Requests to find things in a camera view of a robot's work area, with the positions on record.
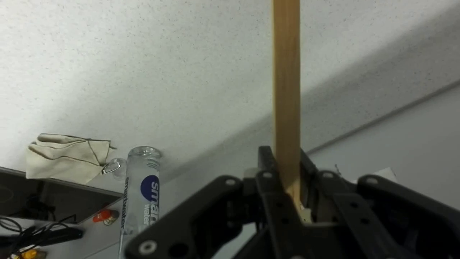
wooden dowel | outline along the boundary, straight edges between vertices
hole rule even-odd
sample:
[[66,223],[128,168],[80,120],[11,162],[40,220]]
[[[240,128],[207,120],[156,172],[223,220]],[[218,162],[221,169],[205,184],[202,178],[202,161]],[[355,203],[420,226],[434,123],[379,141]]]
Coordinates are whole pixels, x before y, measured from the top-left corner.
[[300,3],[273,0],[274,155],[284,190],[299,205]]

wire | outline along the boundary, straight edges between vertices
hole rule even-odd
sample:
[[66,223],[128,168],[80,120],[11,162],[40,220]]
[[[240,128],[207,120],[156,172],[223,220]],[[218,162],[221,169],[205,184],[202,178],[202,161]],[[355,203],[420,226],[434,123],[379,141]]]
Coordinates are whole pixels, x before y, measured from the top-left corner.
[[13,220],[13,218],[10,218],[10,217],[3,217],[3,215],[0,215],[0,227],[3,227],[3,228],[6,228],[6,230],[10,230],[10,231],[16,231],[16,233],[18,233],[18,234],[23,233],[23,227],[21,227],[16,220]]
[[[24,251],[27,251],[27,250],[31,250],[31,249],[40,246],[43,241],[46,241],[47,237],[52,234],[52,230],[53,230],[56,226],[69,228],[69,226],[67,226],[66,223],[63,223],[63,221],[66,221],[66,220],[69,220],[69,218],[72,218],[72,221],[76,223],[76,214],[70,214],[70,215],[63,217],[63,218],[60,218],[59,221],[50,223],[50,224],[47,224],[47,226],[41,226],[41,227],[31,226],[31,227],[27,227],[26,230],[23,230],[23,227],[21,227],[16,220],[0,215],[0,226],[1,226],[3,228],[7,228],[7,230],[11,230],[11,231],[18,233],[17,241],[14,241],[14,243],[11,244],[11,247],[10,247],[10,250],[11,250],[10,253],[11,253],[11,254],[16,254],[16,256],[18,256],[18,257],[21,259],[21,253],[24,253]],[[41,237],[40,237],[39,240],[34,240],[33,244],[26,246],[26,247],[17,247],[18,243],[20,243],[20,240],[21,240],[21,237],[27,236],[27,237],[31,238],[31,237],[37,237],[37,236],[40,236],[40,234],[41,234]]]

red object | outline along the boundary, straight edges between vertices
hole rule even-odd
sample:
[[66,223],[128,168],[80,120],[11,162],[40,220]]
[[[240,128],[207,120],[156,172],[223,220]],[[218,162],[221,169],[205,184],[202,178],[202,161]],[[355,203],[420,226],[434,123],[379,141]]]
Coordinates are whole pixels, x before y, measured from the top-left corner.
[[92,217],[92,221],[93,223],[99,223],[99,221],[108,221],[113,218],[113,211],[112,210],[108,210],[108,208],[103,208],[103,210],[99,210],[93,217]]

bottle label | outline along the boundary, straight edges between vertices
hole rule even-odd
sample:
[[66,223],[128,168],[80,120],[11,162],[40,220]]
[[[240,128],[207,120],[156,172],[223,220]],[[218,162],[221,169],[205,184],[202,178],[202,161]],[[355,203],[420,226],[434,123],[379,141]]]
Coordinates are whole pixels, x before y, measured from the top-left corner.
[[148,175],[141,182],[141,192],[149,203],[144,205],[144,224],[151,224],[159,217],[159,178]]

screw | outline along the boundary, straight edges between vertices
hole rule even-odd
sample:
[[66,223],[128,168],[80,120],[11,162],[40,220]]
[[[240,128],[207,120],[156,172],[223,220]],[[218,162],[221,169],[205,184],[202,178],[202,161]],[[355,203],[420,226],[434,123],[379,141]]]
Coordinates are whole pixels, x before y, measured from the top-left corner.
[[154,253],[156,250],[156,246],[158,246],[156,241],[146,240],[146,241],[141,243],[139,253],[142,256],[151,254],[151,253]]
[[368,182],[368,184],[378,184],[378,178],[369,177],[369,178],[365,179],[365,182]]
[[261,175],[263,175],[263,178],[271,178],[271,172],[267,172],[267,171],[263,172]]
[[227,178],[227,179],[225,179],[225,184],[227,184],[227,185],[234,185],[234,184],[236,184],[236,179]]

